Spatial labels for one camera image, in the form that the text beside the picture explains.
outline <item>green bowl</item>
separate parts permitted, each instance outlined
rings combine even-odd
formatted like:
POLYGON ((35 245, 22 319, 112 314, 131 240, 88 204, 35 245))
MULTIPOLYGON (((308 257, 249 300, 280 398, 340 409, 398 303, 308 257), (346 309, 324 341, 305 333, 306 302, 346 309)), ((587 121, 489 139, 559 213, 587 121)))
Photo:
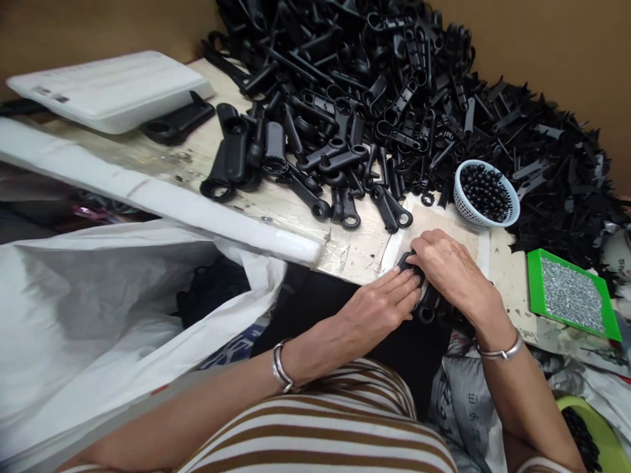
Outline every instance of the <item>green bowl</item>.
POLYGON ((610 338, 612 340, 617 340, 618 342, 622 341, 622 336, 620 335, 620 328, 618 327, 618 321, 616 320, 616 315, 613 312, 613 307, 611 307, 611 298, 609 297, 609 289, 607 288, 607 281, 593 275, 583 268, 579 268, 572 263, 565 261, 564 259, 559 258, 558 256, 554 256, 552 253, 548 253, 545 250, 535 250, 528 253, 528 287, 530 290, 530 310, 536 314, 543 315, 544 317, 548 317, 549 319, 556 320, 557 322, 561 322, 563 324, 569 325, 570 327, 577 328, 579 330, 584 330, 585 332, 589 332, 590 334, 603 337, 610 338), (576 322, 569 321, 557 315, 554 315, 548 312, 548 307, 546 305, 546 290, 544 286, 544 270, 542 267, 542 258, 549 259, 555 263, 558 263, 562 266, 565 266, 577 273, 582 275, 586 275, 594 282, 594 286, 596 290, 600 293, 600 296, 603 299, 603 307, 601 309, 601 314, 603 316, 603 326, 605 327, 605 333, 598 332, 589 327, 585 327, 584 325, 578 324, 576 322))
POLYGON ((598 463, 603 473, 631 473, 631 464, 624 454, 620 440, 607 421, 583 399, 565 396, 557 399, 559 409, 571 407, 585 421, 587 430, 600 450, 598 463))

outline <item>plastic bag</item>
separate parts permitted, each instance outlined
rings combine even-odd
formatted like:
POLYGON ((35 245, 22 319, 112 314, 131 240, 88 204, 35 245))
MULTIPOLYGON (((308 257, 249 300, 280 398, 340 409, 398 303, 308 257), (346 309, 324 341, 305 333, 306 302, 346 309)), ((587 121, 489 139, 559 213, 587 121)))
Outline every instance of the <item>plastic bag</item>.
POLYGON ((285 269, 165 220, 0 246, 0 465, 197 366, 271 307, 285 269), (182 331, 175 293, 220 253, 252 290, 182 331))

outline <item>woman's right hand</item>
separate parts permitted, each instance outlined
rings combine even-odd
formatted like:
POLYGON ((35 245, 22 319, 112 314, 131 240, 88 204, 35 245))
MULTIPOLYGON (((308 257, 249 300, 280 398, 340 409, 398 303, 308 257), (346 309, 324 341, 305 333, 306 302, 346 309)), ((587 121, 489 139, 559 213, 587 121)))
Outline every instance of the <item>woman's right hand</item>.
POLYGON ((412 240, 416 255, 408 263, 420 267, 429 282, 476 326, 503 311, 502 297, 480 271, 466 247, 443 230, 425 231, 412 240))

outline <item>brown striped shirt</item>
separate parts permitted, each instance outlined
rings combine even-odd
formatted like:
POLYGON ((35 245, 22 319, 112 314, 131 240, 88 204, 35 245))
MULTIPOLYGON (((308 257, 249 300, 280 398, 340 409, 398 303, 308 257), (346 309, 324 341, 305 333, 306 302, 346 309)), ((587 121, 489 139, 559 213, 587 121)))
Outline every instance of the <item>brown striped shirt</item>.
MULTIPOLYGON (((94 465, 65 473, 106 471, 94 465)), ((404 381, 367 359, 303 394, 267 399, 214 434, 178 473, 456 473, 443 439, 416 419, 404 381)))

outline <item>silver bangle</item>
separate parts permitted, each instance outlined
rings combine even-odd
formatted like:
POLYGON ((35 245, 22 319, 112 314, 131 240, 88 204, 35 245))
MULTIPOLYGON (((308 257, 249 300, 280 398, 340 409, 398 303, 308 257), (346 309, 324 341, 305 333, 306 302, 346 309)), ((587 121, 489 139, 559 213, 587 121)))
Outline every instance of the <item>silver bangle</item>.
POLYGON ((281 350, 283 349, 285 343, 289 340, 290 338, 287 338, 278 343, 271 351, 271 371, 274 374, 276 381, 284 386, 283 394, 297 393, 301 391, 300 388, 294 386, 294 380, 287 376, 287 373, 283 369, 283 364, 281 363, 281 350))
POLYGON ((478 340, 475 340, 475 349, 478 351, 481 357, 503 358, 505 360, 508 360, 509 358, 512 358, 515 355, 517 355, 519 351, 521 350, 521 347, 524 345, 524 340, 523 338, 521 338, 521 334, 519 333, 519 330, 516 330, 515 332, 517 332, 517 341, 515 342, 515 345, 513 345, 513 347, 509 350, 482 351, 480 349, 480 344, 478 343, 478 340))

